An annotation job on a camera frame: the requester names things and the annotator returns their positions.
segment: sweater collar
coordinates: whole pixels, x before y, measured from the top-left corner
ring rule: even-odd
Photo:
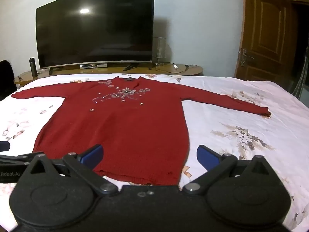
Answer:
[[[131,87],[131,88],[134,88],[134,87],[137,87],[140,82],[142,80],[144,80],[143,77],[139,77],[139,78],[130,78],[132,80],[128,80],[128,78],[120,78],[120,77],[115,77],[114,79],[112,79],[115,83],[116,82],[119,82],[121,83],[122,85],[124,86],[127,86],[127,87]]]

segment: white object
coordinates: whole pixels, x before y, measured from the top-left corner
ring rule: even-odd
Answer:
[[[86,83],[87,81],[112,79],[116,76],[124,78],[143,76],[162,82],[188,85],[269,107],[272,116],[268,119],[215,105],[183,101],[190,150],[179,186],[182,188],[206,172],[196,158],[197,148],[201,144],[217,153],[231,153],[245,159],[251,159],[254,155],[263,155],[277,172],[291,196],[291,208],[284,225],[293,229],[293,232],[305,232],[309,228],[307,216],[309,212],[309,109],[272,82],[172,75],[152,77],[139,74],[130,76],[76,74],[38,79],[18,91],[71,81]],[[0,134],[6,130],[8,132],[5,136],[0,135],[0,140],[6,140],[7,137],[24,130],[14,139],[10,139],[10,150],[1,154],[16,156],[31,153],[39,131],[61,106],[63,100],[64,98],[59,97],[24,100],[7,97],[1,101]],[[129,184],[110,178],[108,180],[119,188]],[[8,203],[13,186],[14,184],[0,184],[0,225],[8,231],[16,225]]]

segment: red sweater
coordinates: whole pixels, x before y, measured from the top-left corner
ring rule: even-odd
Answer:
[[[40,131],[33,151],[59,159],[101,144],[104,158],[95,172],[139,184],[178,184],[189,149],[181,101],[271,114],[266,107],[226,95],[142,77],[54,84],[12,95],[17,99],[55,96],[65,100]]]

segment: sequin embellishment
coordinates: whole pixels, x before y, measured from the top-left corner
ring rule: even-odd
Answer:
[[[98,82],[99,84],[106,84],[106,85],[109,85],[112,83],[111,79],[106,81],[106,82]]]
[[[126,87],[125,89],[119,90],[117,93],[107,94],[103,97],[97,97],[97,98],[94,98],[92,101],[94,103],[98,103],[98,101],[103,102],[105,99],[112,99],[112,98],[120,98],[120,99],[122,99],[121,102],[125,102],[125,100],[124,100],[125,98],[137,100],[136,98],[134,98],[135,94],[137,94],[141,97],[147,91],[150,91],[150,89],[146,88],[146,89],[140,89],[139,91],[136,91],[135,89],[131,90],[128,87]]]

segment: door handle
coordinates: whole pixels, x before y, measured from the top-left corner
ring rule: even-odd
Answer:
[[[242,50],[240,66],[244,66],[246,62],[246,58],[251,58],[254,60],[254,57],[247,55],[247,49]]]

